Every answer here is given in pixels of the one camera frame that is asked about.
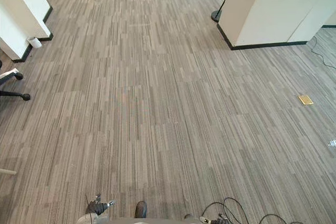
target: wheel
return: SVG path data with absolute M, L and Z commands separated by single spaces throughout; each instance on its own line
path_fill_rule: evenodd
M 145 201 L 139 201 L 135 208 L 135 218 L 146 218 L 147 215 L 147 203 Z
M 22 79 L 23 79 L 23 74 L 21 74 L 21 73 L 16 73 L 16 74 L 15 74 L 15 78 L 16 78 L 16 80 L 22 80 Z
M 25 100 L 25 101 L 30 100 L 30 94 L 23 94 L 22 99 Z

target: wire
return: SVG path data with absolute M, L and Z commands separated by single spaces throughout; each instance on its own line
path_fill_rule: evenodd
M 90 208 L 89 201 L 88 201 L 88 196 L 86 196 L 86 194 L 85 194 L 85 198 L 86 198 L 86 203 L 88 204 L 88 208 Z
M 323 65 L 325 65 L 325 66 L 327 66 L 327 67 L 330 67 L 330 68 L 333 68 L 333 69 L 336 69 L 336 67 L 331 66 L 331 65 L 328 65 L 328 64 L 325 63 L 323 55 L 318 54 L 317 52 L 314 52 L 314 51 L 313 51 L 314 48 L 315 48 L 315 46 L 316 46 L 316 44 L 317 44 L 317 38 L 316 38 L 315 36 L 314 36 L 314 38 L 315 38 L 315 44 L 314 44 L 314 46 L 313 46 L 312 48 L 310 48 L 310 51 L 311 51 L 313 54 L 319 55 L 319 56 L 322 58 Z
M 248 219 L 247 219 L 247 216 L 246 216 L 246 213 L 245 213 L 245 210 L 244 210 L 243 206 L 238 202 L 238 200 L 236 200 L 235 198 L 232 198 L 232 197 L 226 197 L 226 198 L 224 199 L 223 203 L 221 203 L 221 202 L 217 202 L 217 201 L 216 201 L 216 202 L 212 202 L 211 204 L 207 205 L 207 207 L 206 207 L 206 208 L 204 209 L 204 211 L 202 212 L 202 216 L 204 216 L 206 210 L 207 210 L 210 206 L 212 206 L 212 205 L 214 205 L 214 204 L 220 204 L 220 205 L 223 206 L 224 215 L 225 215 L 225 217 L 228 219 L 228 221 L 229 221 L 230 223 L 234 224 L 234 223 L 232 222 L 232 220 L 230 220 L 230 218 L 229 218 L 229 216 L 228 216 L 228 214 L 227 214 L 226 211 L 228 211 L 228 212 L 232 215 L 232 217 L 236 220 L 237 223 L 242 224 L 239 220 L 237 220 L 236 216 L 232 213 L 232 211 L 225 205 L 225 202 L 226 202 L 227 200 L 233 200 L 234 202 L 236 202 L 236 203 L 239 205 L 239 207 L 240 207 L 241 210 L 243 211 L 243 214 L 244 214 L 244 216 L 245 216 L 245 220 L 247 221 L 247 224 L 249 224 L 249 221 L 248 221 Z M 287 223 L 285 222 L 284 219 L 282 219 L 279 215 L 276 215 L 276 214 L 266 214 L 266 215 L 264 215 L 264 216 L 262 217 L 262 219 L 260 220 L 259 224 L 261 224 L 262 221 L 264 221 L 266 218 L 268 218 L 268 217 L 270 217 L 270 216 L 277 217 L 277 218 L 280 219 L 284 224 L 287 224 Z M 290 224 L 303 224 L 303 223 L 302 223 L 302 222 L 299 222 L 299 221 L 293 221 L 293 222 L 291 222 Z
M 235 202 L 240 206 L 240 208 L 242 209 L 242 211 L 243 211 L 243 213 L 244 213 L 245 220 L 247 221 L 247 224 L 249 224 L 243 206 L 238 202 L 238 200 L 236 200 L 236 199 L 234 199 L 234 198 L 232 198 L 232 197 L 226 197 L 226 198 L 224 199 L 224 201 L 223 201 L 223 210 L 224 210 L 224 214 L 225 214 L 226 218 L 227 218 L 231 223 L 233 223 L 233 222 L 229 219 L 229 217 L 228 217 L 228 215 L 227 215 L 227 213 L 226 213 L 226 211 L 225 211 L 225 208 L 230 212 L 230 214 L 233 216 L 233 218 L 234 218 L 239 224 L 242 224 L 240 221 L 237 220 L 236 216 L 235 216 L 235 215 L 230 211 L 230 209 L 225 205 L 225 201 L 227 201 L 228 199 L 231 199 L 231 200 L 235 201 Z
M 267 214 L 267 215 L 263 216 L 262 219 L 260 220 L 259 224 L 261 224 L 261 222 L 269 216 L 275 216 L 275 217 L 279 218 L 280 220 L 282 220 L 283 223 L 287 224 L 284 219 L 282 219 L 280 216 L 275 215 L 275 214 Z
M 204 211 L 203 211 L 203 213 L 202 213 L 201 216 L 204 216 L 205 211 L 206 211 L 210 206 L 212 206 L 212 205 L 214 205 L 214 204 L 220 204 L 220 205 L 224 206 L 223 203 L 221 203 L 221 202 L 212 202 L 211 204 L 207 205 L 207 207 L 204 209 Z

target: gray striped carpet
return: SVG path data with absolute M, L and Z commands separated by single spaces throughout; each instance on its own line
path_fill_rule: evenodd
M 210 19 L 222 0 L 49 2 L 53 40 L 0 56 L 25 76 L 2 89 L 32 97 L 0 98 L 0 168 L 18 172 L 0 174 L 0 223 L 75 223 L 95 193 L 111 219 L 233 196 L 250 224 L 336 223 L 336 70 L 313 41 L 230 51 Z M 336 30 L 317 39 L 336 65 Z

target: stand base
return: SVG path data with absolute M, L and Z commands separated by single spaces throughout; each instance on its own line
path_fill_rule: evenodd
M 218 12 L 218 10 L 215 10 L 214 12 L 211 13 L 211 19 L 214 22 L 218 23 L 221 14 L 222 14 L 222 10 L 220 10 L 219 12 Z

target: white object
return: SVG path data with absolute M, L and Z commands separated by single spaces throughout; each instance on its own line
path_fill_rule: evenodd
M 39 48 L 42 46 L 41 42 L 38 40 L 38 38 L 34 37 L 29 37 L 28 42 L 34 47 L 34 48 Z
M 15 174 L 16 174 L 16 171 L 14 171 L 14 170 L 0 169 L 0 173 L 5 173 L 5 174 L 15 175 Z

